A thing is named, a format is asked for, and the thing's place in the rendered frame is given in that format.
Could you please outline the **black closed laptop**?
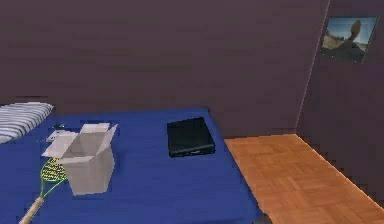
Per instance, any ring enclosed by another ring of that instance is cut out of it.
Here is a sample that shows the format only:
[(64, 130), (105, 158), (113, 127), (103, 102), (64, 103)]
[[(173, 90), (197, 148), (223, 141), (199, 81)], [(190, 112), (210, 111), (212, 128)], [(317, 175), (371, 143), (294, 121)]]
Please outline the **black closed laptop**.
[(167, 137), (171, 158), (216, 152), (216, 144), (203, 117), (168, 123)]

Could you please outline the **blue bed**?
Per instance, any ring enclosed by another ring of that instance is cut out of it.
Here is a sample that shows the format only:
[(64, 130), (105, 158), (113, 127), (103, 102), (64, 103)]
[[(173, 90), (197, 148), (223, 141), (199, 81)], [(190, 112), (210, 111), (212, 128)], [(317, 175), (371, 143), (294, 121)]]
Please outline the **blue bed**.
[[(166, 126), (204, 118), (216, 151), (172, 158)], [(31, 224), (253, 224), (262, 211), (210, 113), (201, 108), (51, 115), (25, 136), (0, 144), (0, 224), (18, 224), (40, 191), (46, 137), (63, 124), (77, 132), (86, 123), (117, 128), (115, 168), (108, 190), (75, 196), (60, 184)]]

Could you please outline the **open cardboard box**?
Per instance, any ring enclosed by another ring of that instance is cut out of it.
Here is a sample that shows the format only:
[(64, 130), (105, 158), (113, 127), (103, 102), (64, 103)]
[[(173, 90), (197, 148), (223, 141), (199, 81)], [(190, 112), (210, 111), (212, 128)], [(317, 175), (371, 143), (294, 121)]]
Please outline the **open cardboard box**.
[(84, 124), (79, 133), (56, 130), (46, 139), (44, 157), (56, 158), (74, 196), (105, 193), (114, 170), (111, 141), (118, 125)]

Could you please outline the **green tennis racket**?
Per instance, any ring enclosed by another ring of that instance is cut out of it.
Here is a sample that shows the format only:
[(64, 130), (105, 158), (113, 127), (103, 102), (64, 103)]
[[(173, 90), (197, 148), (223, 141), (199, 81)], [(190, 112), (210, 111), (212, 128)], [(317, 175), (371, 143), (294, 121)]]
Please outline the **green tennis racket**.
[(39, 211), (47, 196), (61, 183), (67, 180), (66, 171), (58, 158), (49, 158), (42, 166), (39, 174), (40, 193), (29, 207), (19, 224), (30, 224), (35, 214)]

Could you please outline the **framed landscape picture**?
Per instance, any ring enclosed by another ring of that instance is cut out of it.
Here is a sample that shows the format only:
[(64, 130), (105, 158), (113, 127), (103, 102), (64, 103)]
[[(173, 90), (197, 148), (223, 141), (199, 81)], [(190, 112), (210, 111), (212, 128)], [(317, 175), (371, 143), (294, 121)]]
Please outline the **framed landscape picture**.
[(362, 64), (378, 21), (378, 16), (331, 16), (325, 27), (320, 54)]

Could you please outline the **striped white pillow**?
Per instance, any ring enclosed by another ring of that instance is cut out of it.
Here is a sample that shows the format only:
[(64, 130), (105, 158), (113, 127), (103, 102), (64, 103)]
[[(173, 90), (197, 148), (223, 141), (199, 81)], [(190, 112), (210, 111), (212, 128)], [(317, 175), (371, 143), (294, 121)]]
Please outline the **striped white pillow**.
[(27, 102), (0, 106), (0, 144), (16, 140), (39, 126), (53, 111), (49, 103)]

